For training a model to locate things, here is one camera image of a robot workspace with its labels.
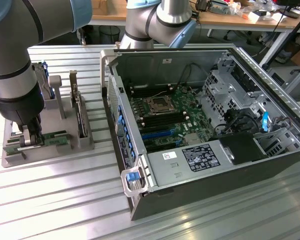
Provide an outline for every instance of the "table leg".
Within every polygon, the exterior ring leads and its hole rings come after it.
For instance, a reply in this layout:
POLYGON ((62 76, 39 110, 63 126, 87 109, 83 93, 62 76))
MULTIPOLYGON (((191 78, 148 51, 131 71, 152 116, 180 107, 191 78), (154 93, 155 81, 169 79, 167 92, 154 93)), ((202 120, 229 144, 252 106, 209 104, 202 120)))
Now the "table leg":
POLYGON ((212 34, 214 33, 213 29, 209 29, 208 34, 206 35, 208 38, 212 37, 212 34))
POLYGON ((260 66, 265 64, 278 50, 278 48, 281 46, 281 44, 284 42, 284 40, 288 37, 288 35, 291 33, 291 29, 283 31, 280 33, 280 35, 276 38, 274 43, 272 44, 271 48, 268 50, 266 55, 263 57, 261 62, 259 63, 260 66))

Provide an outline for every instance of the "metal table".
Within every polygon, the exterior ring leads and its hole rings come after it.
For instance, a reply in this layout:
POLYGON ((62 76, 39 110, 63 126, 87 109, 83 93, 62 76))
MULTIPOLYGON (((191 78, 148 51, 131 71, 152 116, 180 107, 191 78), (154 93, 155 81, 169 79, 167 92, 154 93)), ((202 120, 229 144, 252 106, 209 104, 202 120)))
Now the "metal table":
MULTIPOLYGON (((130 221, 100 92, 99 52, 113 47, 29 49, 32 61, 61 75, 64 96, 69 70, 78 71, 95 149, 13 168, 0 159, 0 239, 300 239, 300 162, 275 178, 130 221)), ((3 129, 0 116, 0 157, 3 129)))

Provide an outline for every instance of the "electronic equipment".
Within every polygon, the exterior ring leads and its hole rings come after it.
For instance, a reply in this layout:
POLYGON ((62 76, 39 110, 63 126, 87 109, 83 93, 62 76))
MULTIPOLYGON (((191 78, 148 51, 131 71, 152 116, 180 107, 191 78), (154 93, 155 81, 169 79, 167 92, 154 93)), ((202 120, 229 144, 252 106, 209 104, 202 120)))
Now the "electronic equipment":
POLYGON ((292 12, 292 8, 300 7, 300 0, 276 0, 276 4, 280 6, 287 6, 286 10, 280 9, 280 13, 284 14, 285 16, 293 19, 299 18, 299 15, 292 12))
POLYGON ((210 0, 208 8, 211 13, 226 15, 229 12, 229 5, 223 0, 210 0))
POLYGON ((241 48, 107 49, 100 62, 132 220, 300 161, 300 106, 241 48))
POLYGON ((300 0, 276 0, 275 3, 280 6, 300 7, 300 0))
POLYGON ((195 9, 197 11, 205 12, 207 10, 208 0, 197 0, 195 3, 195 9))

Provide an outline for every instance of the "metal frame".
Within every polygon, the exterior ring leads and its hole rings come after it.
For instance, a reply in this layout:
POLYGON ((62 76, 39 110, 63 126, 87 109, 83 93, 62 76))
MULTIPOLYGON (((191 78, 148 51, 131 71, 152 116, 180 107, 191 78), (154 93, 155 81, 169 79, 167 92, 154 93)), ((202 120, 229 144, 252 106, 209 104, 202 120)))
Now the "metal frame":
MULTIPOLYGON (((284 116, 288 115, 292 119, 296 119, 295 120, 296 128, 300 130, 300 119, 298 119, 298 117, 300 118, 300 106, 298 106, 298 104, 294 102, 294 100, 289 95, 287 95, 282 89, 278 88, 279 86, 277 85, 277 83, 271 77, 269 77, 267 73, 242 48, 237 48, 233 44, 209 44, 209 45, 207 44, 202 46, 203 46, 202 49, 198 48, 198 49, 189 49, 189 50, 188 49, 165 49, 165 50, 167 53, 168 52, 178 53, 179 57, 182 56, 181 52, 186 54, 188 52, 193 52, 193 51, 218 51, 223 49, 224 51, 228 51, 232 53, 234 56, 233 60, 235 60, 238 65, 240 65, 245 70, 247 70, 246 73, 248 74, 248 76, 250 76, 252 79, 255 79, 254 82, 258 85, 259 88, 265 90, 264 92, 265 95, 278 106, 278 109, 282 111, 282 114, 284 116)), ((117 64, 119 61, 122 61, 123 63, 125 62, 125 58, 123 58, 122 55, 128 55, 128 56, 136 55, 136 52, 148 53, 149 55, 151 53, 153 54, 163 53, 163 51, 160 49, 158 49, 158 51, 145 50, 145 49, 140 49, 140 50, 115 49, 113 50, 113 52, 110 52, 110 57, 113 59, 114 56, 117 56, 117 58, 113 61, 113 63, 111 63, 111 61, 108 61, 111 68, 111 75, 113 76, 113 79, 112 77, 110 79, 111 81, 116 81, 117 84, 119 84, 121 87, 123 87, 121 77, 124 78, 124 74, 118 75, 117 71, 119 70, 116 67, 118 66, 117 64)), ((118 100, 122 99, 123 97, 124 98, 127 97, 125 91, 121 91, 121 93, 117 94, 118 100)), ((126 118, 127 113, 125 113, 125 111, 128 111, 128 115, 129 115, 129 112, 131 112, 131 106, 128 102, 126 103, 122 102, 121 104, 122 104, 121 110, 123 116, 125 116, 126 118)), ((132 136, 137 138, 141 137, 139 130, 137 130, 136 128, 132 129, 130 126, 128 128, 129 128, 128 132, 130 138, 132 138, 132 136)), ((135 146, 136 145, 135 142, 133 140, 131 140, 131 142, 133 142, 134 150, 138 151, 138 147, 135 146)), ((214 143, 212 141, 207 143, 210 144, 212 150, 216 152, 217 148, 214 148, 213 146, 214 143)), ((188 146, 171 149, 171 151, 177 152, 180 151, 180 149, 182 148, 188 148, 188 146)), ((141 158, 142 157, 146 158, 145 160, 146 165, 151 167, 147 168, 149 173, 147 175, 144 175, 144 180, 148 183, 149 178, 151 178, 152 180, 156 179, 156 181, 158 182, 158 176, 154 174, 155 162, 153 161, 158 160, 160 158, 157 157, 154 158, 154 155, 157 154, 161 155, 161 153, 163 153, 164 151, 150 153, 150 154, 146 154, 146 151, 144 150, 142 151, 144 154, 140 155, 140 151, 139 154, 137 154, 139 155, 139 158, 135 161, 135 166, 140 166, 137 169, 139 169, 139 171, 141 172, 144 172, 145 168, 142 167, 141 163, 143 161, 141 160, 141 158)), ((296 150, 294 152, 286 153, 279 156, 272 156, 263 160, 259 160, 257 162, 246 162, 244 164, 231 166, 230 168, 227 169, 219 169, 217 171, 217 174, 214 173, 213 171, 206 172, 204 175, 198 175, 192 178, 187 178, 173 183, 167 183, 164 185, 156 184, 155 182, 153 182, 154 183, 153 185, 147 185, 146 195, 140 195, 140 192, 138 192, 137 189, 134 189, 132 192, 129 190, 128 192, 125 193, 128 197, 132 197, 133 210, 131 212, 131 219, 138 220, 140 218, 150 216, 156 212, 161 212, 175 207, 179 207, 185 203, 190 203, 192 201, 197 201, 202 198, 211 197, 214 194, 220 194, 224 191, 229 191, 235 188, 245 186, 246 184, 248 185, 248 184, 256 183, 261 180, 265 180, 267 178, 271 178, 276 174, 280 173, 281 171, 285 170, 286 168, 290 167, 291 165, 297 163, 298 161, 300 161, 300 150, 296 150), (250 178, 247 181, 249 183, 246 183, 245 181, 240 181, 240 183, 236 182, 236 180, 239 178, 242 179, 250 178), (218 183, 227 182, 228 184, 226 184, 226 186, 224 187, 221 187, 219 190, 214 190, 212 184, 212 182, 214 181, 218 183), (197 192, 197 188, 199 188, 199 186, 201 186, 202 184, 206 186, 207 192, 209 192, 209 194, 197 192), (187 199, 182 198, 184 194, 188 196, 187 199)), ((126 181, 126 176, 121 175, 121 180, 123 184, 126 186, 125 190, 127 190, 127 184, 124 183, 126 181)))
POLYGON ((290 94, 293 90, 295 90, 298 85, 300 84, 300 73, 296 78, 288 85, 288 87, 285 89, 285 92, 287 94, 290 94))
MULTIPOLYGON (((96 20, 92 19, 89 23, 90 25, 115 25, 115 26, 125 26, 125 20, 96 20)), ((261 27, 254 26, 253 24, 249 26, 237 26, 237 25, 218 25, 218 24, 198 24, 196 26, 197 29, 208 29, 207 37, 210 38, 213 35, 214 30, 234 30, 234 31, 258 31, 258 32, 272 32, 274 30, 273 27, 261 27)), ((260 66, 266 63, 277 51, 280 45, 285 41, 288 37, 289 33, 291 33, 293 28, 280 28, 278 27, 275 31, 279 32, 280 35, 274 41, 273 45, 268 50, 267 54, 263 57, 260 62, 260 66)))

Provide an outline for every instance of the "blue pcie slot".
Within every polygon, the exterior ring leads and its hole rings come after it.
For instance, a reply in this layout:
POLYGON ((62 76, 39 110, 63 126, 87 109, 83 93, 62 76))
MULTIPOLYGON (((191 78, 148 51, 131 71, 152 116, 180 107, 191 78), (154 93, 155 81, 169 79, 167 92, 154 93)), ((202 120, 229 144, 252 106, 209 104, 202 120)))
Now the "blue pcie slot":
POLYGON ((131 143, 131 139, 130 139, 130 135, 129 135, 129 132, 128 132, 128 128, 126 126, 126 121, 124 119, 124 116, 123 116, 123 113, 121 111, 121 107, 120 106, 118 106, 118 112, 119 112, 118 124, 121 124, 123 126, 123 130, 124 130, 124 135, 125 135, 127 147, 130 150, 130 155, 131 155, 131 158, 132 158, 132 162, 135 162, 136 154, 135 154, 135 151, 134 151, 134 147, 133 147, 133 145, 131 143))
POLYGON ((160 137, 170 137, 175 133, 175 129, 171 129, 169 131, 161 131, 161 132, 155 132, 155 133, 148 133, 142 136, 143 140, 146 139, 154 139, 154 138, 160 138, 160 137))

